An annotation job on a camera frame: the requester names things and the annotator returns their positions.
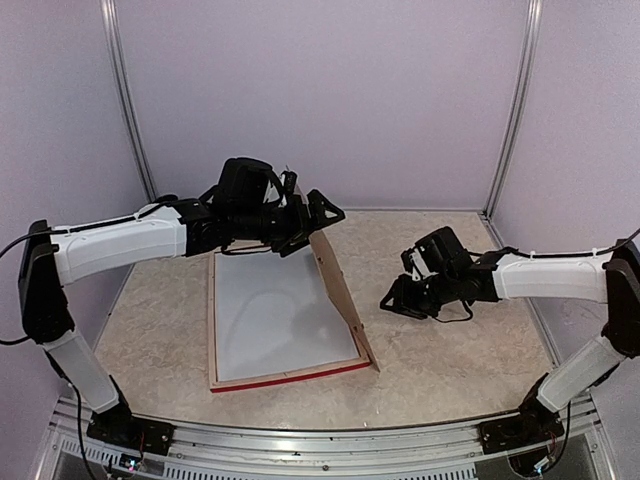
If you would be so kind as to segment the brown cardboard backing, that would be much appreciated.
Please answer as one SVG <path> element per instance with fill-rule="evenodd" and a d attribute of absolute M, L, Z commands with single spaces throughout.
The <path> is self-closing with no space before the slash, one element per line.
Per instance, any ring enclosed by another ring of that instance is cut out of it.
<path fill-rule="evenodd" d="M 308 206 L 308 193 L 303 194 L 301 189 L 296 187 L 295 194 L 300 196 Z M 310 232 L 309 247 L 313 253 L 314 264 L 319 272 L 325 295 L 346 323 L 351 338 L 355 343 L 358 357 L 353 360 L 334 361 L 317 367 L 298 369 L 295 370 L 292 376 L 295 379 L 311 379 L 364 368 L 372 368 L 379 373 L 380 367 L 331 242 L 324 233 L 324 229 Z"/>

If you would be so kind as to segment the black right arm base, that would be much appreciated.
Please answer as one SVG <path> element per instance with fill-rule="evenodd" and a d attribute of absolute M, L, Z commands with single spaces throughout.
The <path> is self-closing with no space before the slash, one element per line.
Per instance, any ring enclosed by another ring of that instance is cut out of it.
<path fill-rule="evenodd" d="M 524 397 L 515 415 L 478 425 L 484 454 L 513 450 L 561 437 L 565 434 L 560 415 L 537 399 L 539 383 Z"/>

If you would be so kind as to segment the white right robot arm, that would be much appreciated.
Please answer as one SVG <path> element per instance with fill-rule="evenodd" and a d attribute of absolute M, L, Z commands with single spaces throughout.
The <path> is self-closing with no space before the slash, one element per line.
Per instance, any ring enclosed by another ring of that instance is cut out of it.
<path fill-rule="evenodd" d="M 455 302 L 467 320 L 478 302 L 553 299 L 606 306 L 600 333 L 540 378 L 520 404 L 511 423 L 520 443 L 535 442 L 578 394 L 639 355 L 639 250 L 633 238 L 583 252 L 503 247 L 474 253 L 445 226 L 403 251 L 401 260 L 404 271 L 380 307 L 416 320 L 438 321 L 442 307 Z"/>

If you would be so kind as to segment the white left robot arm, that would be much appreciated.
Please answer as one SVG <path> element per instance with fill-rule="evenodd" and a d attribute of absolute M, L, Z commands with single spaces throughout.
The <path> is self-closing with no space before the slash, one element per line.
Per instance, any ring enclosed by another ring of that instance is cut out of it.
<path fill-rule="evenodd" d="M 25 337 L 89 405 L 96 427 L 118 444 L 133 443 L 139 421 L 76 329 L 65 286 L 143 261 L 226 253 L 237 241 L 286 257 L 344 218 L 319 190 L 298 192 L 296 173 L 277 174 L 264 161 L 239 157 L 227 160 L 218 183 L 197 198 L 166 195 L 128 216 L 77 226 L 36 221 L 11 243 L 24 247 L 18 291 Z"/>

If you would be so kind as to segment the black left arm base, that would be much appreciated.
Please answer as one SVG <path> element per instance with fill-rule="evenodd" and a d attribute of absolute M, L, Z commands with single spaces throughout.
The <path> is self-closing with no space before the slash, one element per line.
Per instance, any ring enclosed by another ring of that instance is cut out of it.
<path fill-rule="evenodd" d="M 167 456 L 171 447 L 175 426 L 157 420 L 132 417 L 119 425 L 107 425 L 92 419 L 87 428 L 87 436 L 143 454 Z"/>

